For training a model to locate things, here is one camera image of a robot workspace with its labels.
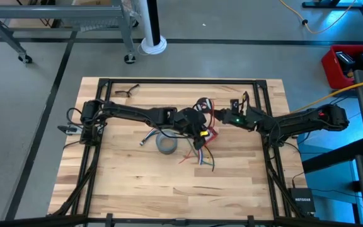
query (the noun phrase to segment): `gray tape roll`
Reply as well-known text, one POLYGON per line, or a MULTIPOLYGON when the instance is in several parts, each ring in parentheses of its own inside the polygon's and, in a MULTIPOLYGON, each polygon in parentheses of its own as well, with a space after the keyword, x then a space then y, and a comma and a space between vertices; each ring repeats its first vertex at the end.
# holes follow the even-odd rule
MULTIPOLYGON (((166 135, 168 135, 168 136, 174 136, 174 137, 176 137, 176 135, 173 132, 169 131, 169 130, 165 130, 164 133, 166 133, 166 135)), ((177 148, 177 139, 176 138, 168 138, 164 134, 159 133, 156 136, 156 146, 158 147, 158 150, 161 153, 163 153, 163 154, 171 154, 171 153, 173 153, 173 152, 176 151, 176 148, 177 148), (163 139, 172 140, 173 141, 173 144, 171 146, 165 147, 165 146, 162 145, 162 140, 163 139)))

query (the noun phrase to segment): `white pole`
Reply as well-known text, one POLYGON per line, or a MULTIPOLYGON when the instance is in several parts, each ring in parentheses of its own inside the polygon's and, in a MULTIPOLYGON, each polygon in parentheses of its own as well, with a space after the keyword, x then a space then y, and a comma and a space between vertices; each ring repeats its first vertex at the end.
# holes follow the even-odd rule
POLYGON ((141 47, 147 54, 160 54, 166 49, 167 43, 159 31, 156 0, 139 0, 139 7, 145 32, 141 47))

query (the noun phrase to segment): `duct tape roll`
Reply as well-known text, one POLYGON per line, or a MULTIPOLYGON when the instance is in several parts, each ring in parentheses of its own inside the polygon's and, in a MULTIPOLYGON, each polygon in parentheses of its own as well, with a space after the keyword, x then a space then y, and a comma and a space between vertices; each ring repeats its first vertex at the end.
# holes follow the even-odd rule
MULTIPOLYGON (((166 135, 168 135, 168 136, 176 137, 176 134, 174 134, 171 131, 164 131, 164 133, 166 133, 166 135)), ((176 151, 177 139, 176 138, 169 138, 169 137, 166 137, 164 134, 159 133, 156 136, 156 146, 158 147, 158 150, 162 154, 171 154, 171 153, 176 151), (172 144, 164 143, 165 140, 171 141, 172 144)))

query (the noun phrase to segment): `eyeglasses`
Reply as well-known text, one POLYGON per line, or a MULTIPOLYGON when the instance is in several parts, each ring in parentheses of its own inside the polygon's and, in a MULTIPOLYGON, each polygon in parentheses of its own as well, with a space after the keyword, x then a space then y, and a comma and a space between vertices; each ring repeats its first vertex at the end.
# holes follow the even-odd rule
POLYGON ((139 87, 139 84, 136 84, 133 87, 131 87, 128 91, 115 91, 114 93, 118 96, 130 98, 132 95, 131 91, 138 87, 139 87))

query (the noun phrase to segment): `metal shelf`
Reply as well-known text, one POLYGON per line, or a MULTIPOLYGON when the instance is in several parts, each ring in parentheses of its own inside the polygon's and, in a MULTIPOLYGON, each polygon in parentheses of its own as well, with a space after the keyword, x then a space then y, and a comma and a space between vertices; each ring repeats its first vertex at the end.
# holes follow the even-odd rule
MULTIPOLYGON (((112 0, 112 5, 108 6, 0 6, 0 18, 38 18, 38 19, 80 19, 80 20, 104 20, 116 19, 117 24, 112 30, 120 30, 124 44, 127 48, 129 59, 133 59, 135 50, 131 37, 131 29, 135 24, 128 12, 124 10, 121 0, 112 0)), ((0 22, 0 37, 19 54, 24 63, 30 63, 27 59, 26 50, 13 36, 13 31, 18 30, 48 30, 48 31, 78 31, 80 28, 7 28, 0 22)))

